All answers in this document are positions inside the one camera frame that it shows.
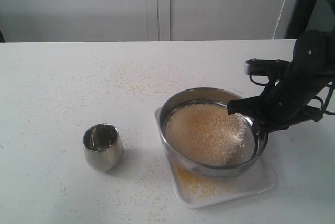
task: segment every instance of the robotic arm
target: robotic arm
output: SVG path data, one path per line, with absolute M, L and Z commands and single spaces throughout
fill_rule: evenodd
M 335 115 L 327 111 L 335 89 L 335 30 L 309 30 L 297 39 L 291 62 L 248 60 L 245 72 L 254 84 L 265 88 L 259 96 L 230 101 L 228 113 L 253 118 L 257 134 L 286 130 L 309 120 L 318 122 L 323 114 Z M 267 76 L 269 82 L 257 83 L 253 76 Z M 323 102 L 317 94 L 325 87 L 329 93 Z M 307 105 L 312 99 L 320 101 L 321 107 Z

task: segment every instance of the white tray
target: white tray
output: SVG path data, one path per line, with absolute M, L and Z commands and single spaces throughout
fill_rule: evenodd
M 155 111 L 157 128 L 160 109 Z M 260 157 L 248 171 L 234 178 L 198 177 L 167 159 L 176 196 L 189 208 L 210 206 L 265 192 L 276 184 L 276 174 L 263 157 Z

